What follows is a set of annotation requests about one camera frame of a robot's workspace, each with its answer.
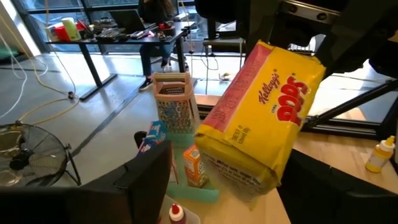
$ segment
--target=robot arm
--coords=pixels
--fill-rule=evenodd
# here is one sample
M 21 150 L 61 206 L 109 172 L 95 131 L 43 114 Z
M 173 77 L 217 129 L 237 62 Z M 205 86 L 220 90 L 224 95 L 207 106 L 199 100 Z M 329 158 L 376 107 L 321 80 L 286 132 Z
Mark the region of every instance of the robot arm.
M 398 40 L 397 0 L 196 0 L 198 13 L 219 22 L 237 20 L 250 54 L 261 39 L 287 48 L 326 37 L 316 56 L 333 72 L 352 72 L 386 45 Z

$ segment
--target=laptop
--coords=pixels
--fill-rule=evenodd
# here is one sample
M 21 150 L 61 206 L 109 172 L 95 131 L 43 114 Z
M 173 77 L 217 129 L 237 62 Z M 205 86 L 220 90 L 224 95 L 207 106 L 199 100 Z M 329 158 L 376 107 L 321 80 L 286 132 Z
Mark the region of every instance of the laptop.
M 117 10 L 109 12 L 119 28 L 125 28 L 125 34 L 144 31 L 156 27 L 155 23 L 143 23 L 136 10 Z

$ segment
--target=teal plastic tray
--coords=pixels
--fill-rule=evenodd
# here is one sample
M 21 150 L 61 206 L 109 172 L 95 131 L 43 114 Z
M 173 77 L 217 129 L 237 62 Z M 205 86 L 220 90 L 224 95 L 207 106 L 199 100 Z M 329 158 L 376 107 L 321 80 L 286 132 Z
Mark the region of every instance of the teal plastic tray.
M 184 171 L 183 152 L 193 145 L 192 134 L 167 134 L 167 139 L 172 141 L 175 163 L 177 166 L 179 184 L 169 184 L 167 194 L 169 197 L 185 198 L 197 202 L 215 203 L 220 192 L 210 183 L 202 188 L 189 187 Z

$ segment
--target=concrete floor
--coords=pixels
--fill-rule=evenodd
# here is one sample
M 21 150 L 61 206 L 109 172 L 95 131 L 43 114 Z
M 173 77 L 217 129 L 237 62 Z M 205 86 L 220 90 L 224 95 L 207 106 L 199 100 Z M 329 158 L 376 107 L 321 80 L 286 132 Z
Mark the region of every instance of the concrete floor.
M 81 55 L 59 54 L 58 55 L 68 73 L 76 83 L 77 93 L 83 93 L 93 87 L 90 71 Z M 75 151 L 75 162 L 79 168 L 83 183 L 87 183 L 109 171 L 120 166 L 123 162 L 132 159 L 137 153 L 137 147 L 132 136 L 136 131 L 146 130 L 152 120 L 157 119 L 155 101 L 150 90 L 138 93 L 137 87 L 143 81 L 142 68 L 136 55 L 120 56 L 93 55 L 102 79 L 110 73 L 118 73 L 118 77 L 109 85 L 105 86 L 98 94 L 84 103 L 80 103 L 75 109 L 65 115 L 51 120 L 39 126 L 53 133 L 63 143 L 70 143 Z M 62 64 L 54 55 L 42 55 L 37 57 L 49 66 L 49 71 L 41 76 L 42 81 L 51 86 L 70 91 L 72 85 L 67 77 Z M 188 57 L 188 64 L 193 68 L 193 77 L 199 78 L 195 93 L 206 93 L 206 60 L 200 57 Z M 33 61 L 38 73 L 45 67 L 37 60 Z M 33 66 L 29 61 L 21 63 L 27 71 L 28 82 L 26 84 L 21 102 L 7 116 L 0 119 L 1 124 L 13 123 L 24 113 L 42 103 L 61 98 L 61 94 L 40 86 L 35 80 Z M 0 66 L 0 93 L 2 96 L 0 116 L 5 113 L 16 101 L 21 89 L 22 80 L 12 73 L 10 65 Z M 159 65 L 153 66 L 154 70 L 160 70 Z M 209 59 L 207 94 L 222 95 L 230 82 L 219 81 L 220 74 L 230 73 L 230 78 L 239 70 L 239 58 L 225 57 L 217 60 Z M 168 70 L 176 70 L 177 64 Z M 23 77 L 20 70 L 16 74 Z M 365 64 L 361 70 L 354 73 L 344 74 L 347 77 L 380 79 L 385 78 Z M 379 83 L 364 82 L 343 77 L 330 77 L 326 79 L 317 92 L 314 106 L 332 108 L 358 94 L 376 86 Z M 365 117 L 370 121 L 381 121 L 396 98 L 397 92 L 389 93 L 381 99 L 361 107 Z M 370 110 L 372 105 L 377 105 L 378 110 Z M 33 123 L 37 120 L 47 118 L 68 108 L 70 103 L 59 102 L 43 108 L 23 122 Z M 73 185 L 73 182 L 65 176 L 55 185 Z

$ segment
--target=kellogg's logo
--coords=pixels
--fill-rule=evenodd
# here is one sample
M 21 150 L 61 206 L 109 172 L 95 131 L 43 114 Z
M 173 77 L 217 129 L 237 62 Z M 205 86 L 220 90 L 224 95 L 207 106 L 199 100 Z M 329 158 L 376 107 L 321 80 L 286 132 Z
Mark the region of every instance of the kellogg's logo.
M 292 76 L 288 77 L 286 84 L 282 85 L 280 89 L 282 95 L 278 97 L 279 108 L 276 115 L 279 121 L 288 121 L 300 126 L 302 118 L 299 117 L 298 113 L 304 104 L 301 93 L 306 95 L 308 86 L 303 82 L 296 82 L 294 75 L 293 73 Z
M 272 74 L 271 81 L 269 84 L 263 83 L 261 90 L 259 90 L 259 101 L 263 105 L 266 104 L 269 100 L 269 95 L 273 89 L 278 89 L 280 82 L 279 82 L 279 75 L 276 74 L 277 70 L 274 69 L 274 73 Z

